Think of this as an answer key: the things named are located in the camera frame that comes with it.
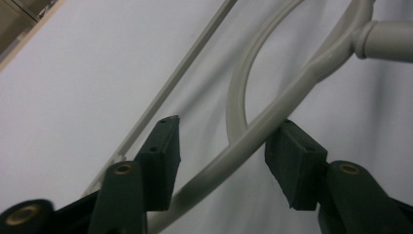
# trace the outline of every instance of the thin white rod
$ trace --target thin white rod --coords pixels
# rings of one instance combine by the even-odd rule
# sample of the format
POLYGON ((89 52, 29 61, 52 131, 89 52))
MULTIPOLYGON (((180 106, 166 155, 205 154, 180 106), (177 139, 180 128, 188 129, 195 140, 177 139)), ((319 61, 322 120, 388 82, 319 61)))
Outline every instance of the thin white rod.
POLYGON ((197 41, 188 51, 188 53, 186 54, 182 62, 175 68, 175 70, 173 71, 173 73, 168 78, 167 82, 165 83, 165 85, 158 92, 158 94, 152 100, 150 105, 146 108, 145 112, 140 117, 140 119, 136 122, 136 124, 133 126, 133 128, 128 133, 128 135, 125 137, 124 141, 112 154, 112 156, 110 157, 106 165, 99 172, 99 174, 93 180, 91 185, 89 185, 89 187, 84 193, 84 196, 96 191, 100 187, 100 182, 102 180, 104 172, 110 165, 112 165, 114 162, 123 161, 126 159, 125 157, 126 153, 130 150, 134 142, 137 140, 137 138, 143 132, 145 127, 148 125, 149 121, 153 118, 155 113, 158 111, 158 109, 167 99, 169 94, 175 88, 176 84, 180 81, 182 76, 191 66, 192 62, 195 60, 195 58, 204 48, 204 46, 206 45, 206 43, 208 42, 212 34, 215 32, 215 30, 218 28, 221 22, 224 21, 225 17, 228 15, 228 13, 231 11, 231 9, 236 3, 237 3, 237 0, 226 0, 221 5, 219 10, 215 13, 213 18, 209 22, 209 24, 204 29, 204 31, 198 37, 197 41))

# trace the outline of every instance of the curved white tube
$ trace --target curved white tube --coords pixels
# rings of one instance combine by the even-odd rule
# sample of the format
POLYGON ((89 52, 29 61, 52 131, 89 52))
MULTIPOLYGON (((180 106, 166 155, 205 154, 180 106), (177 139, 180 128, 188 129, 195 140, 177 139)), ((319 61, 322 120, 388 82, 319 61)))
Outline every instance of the curved white tube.
POLYGON ((233 143, 246 130, 245 93, 249 72, 265 41, 304 0, 287 0, 264 22, 243 52, 231 79, 227 96, 226 126, 230 143, 233 143))
POLYGON ((243 135, 226 147, 209 165, 192 178, 172 198, 169 211, 157 213, 149 220, 149 233, 159 233, 201 202, 262 145, 267 137, 295 109, 322 78, 338 69, 354 52, 352 33, 370 21, 373 0, 353 0, 332 33, 342 31, 335 41, 329 38, 328 49, 308 63, 298 77, 252 123, 243 135))

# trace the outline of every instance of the clamp jaw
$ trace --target clamp jaw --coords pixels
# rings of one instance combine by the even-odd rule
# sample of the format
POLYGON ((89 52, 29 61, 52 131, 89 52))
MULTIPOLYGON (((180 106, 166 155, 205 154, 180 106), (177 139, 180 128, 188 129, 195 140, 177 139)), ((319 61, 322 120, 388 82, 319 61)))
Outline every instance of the clamp jaw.
POLYGON ((328 164, 327 151, 291 121, 268 139, 265 154, 291 208, 320 204, 323 234, 413 233, 413 208, 390 198, 360 165, 328 164))
POLYGON ((0 233, 147 233, 146 212, 169 208, 179 163, 179 118, 171 116, 157 123, 133 161, 106 170, 99 191, 58 211, 47 200, 17 204, 0 215, 0 233))

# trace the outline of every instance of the white surface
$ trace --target white surface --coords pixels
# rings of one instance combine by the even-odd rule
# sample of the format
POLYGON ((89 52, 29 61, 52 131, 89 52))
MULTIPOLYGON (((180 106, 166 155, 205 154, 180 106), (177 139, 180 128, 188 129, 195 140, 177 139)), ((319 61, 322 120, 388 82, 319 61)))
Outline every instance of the white surface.
MULTIPOLYGON (((224 105, 234 63, 280 3, 240 0, 157 114, 181 118, 175 190, 227 145, 224 105)), ((0 210, 35 198, 56 208, 78 199, 220 4, 63 4, 0 74, 0 210)), ((248 120, 311 57, 348 4, 306 1, 285 19, 252 67, 248 120)), ((413 20, 412 5, 377 0, 373 19, 413 20)), ((409 204, 412 73, 412 64, 352 57, 291 116, 329 151, 329 161, 361 164, 409 204)), ((319 233, 319 227, 317 213, 288 208, 259 150, 165 233, 319 233)))

